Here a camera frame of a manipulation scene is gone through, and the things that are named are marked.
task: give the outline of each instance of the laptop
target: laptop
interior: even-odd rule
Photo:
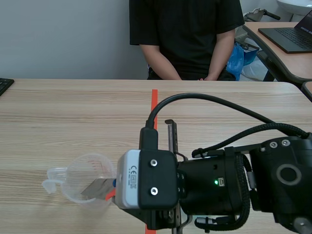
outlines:
[[[286,53],[312,53],[312,10],[295,28],[259,28],[258,31]]]

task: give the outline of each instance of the person's hand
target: person's hand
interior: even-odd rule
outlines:
[[[218,76],[214,76],[210,74],[205,78],[205,81],[216,81],[216,80],[218,80]]]
[[[218,80],[218,77],[217,76],[213,76],[213,75],[208,75],[205,79],[199,79],[199,80],[202,80],[202,81],[216,81],[216,80]]]

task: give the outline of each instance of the screw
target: screw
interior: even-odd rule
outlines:
[[[282,145],[283,146],[289,146],[291,142],[289,140],[282,140]]]
[[[158,189],[155,188],[155,187],[151,188],[151,194],[154,195],[154,196],[157,195],[158,194]]]
[[[156,161],[155,159],[152,159],[152,160],[151,160],[151,166],[152,166],[152,167],[157,166],[157,161]]]
[[[277,144],[276,142],[274,142],[274,141],[270,143],[270,147],[271,147],[272,149],[277,148],[277,146],[278,146],[278,144]]]

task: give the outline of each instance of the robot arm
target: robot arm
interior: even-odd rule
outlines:
[[[169,151],[158,150],[158,132],[153,129],[159,110],[184,98],[212,100],[266,124],[216,146],[195,150],[192,153],[195,160],[187,160],[178,153],[173,120],[166,121]],[[269,129],[278,129],[288,136],[220,150],[237,139]],[[245,154],[250,154],[251,164]],[[178,162],[176,155],[183,156],[184,160]],[[151,230],[172,229],[172,233],[182,233],[193,215],[207,215],[195,220],[195,225],[206,233],[235,230],[247,221],[250,201],[254,210],[273,213],[275,222],[283,227],[312,234],[310,133],[274,123],[216,97],[181,94],[165,99],[151,112],[146,127],[141,129],[139,150],[128,151],[118,162],[115,203]],[[181,223],[180,209],[188,216],[185,223]],[[222,217],[211,219],[210,215]]]

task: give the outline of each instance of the white wall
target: white wall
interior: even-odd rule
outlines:
[[[0,77],[146,79],[127,0],[0,0]]]
[[[259,0],[240,0],[243,13],[254,10],[259,5]]]

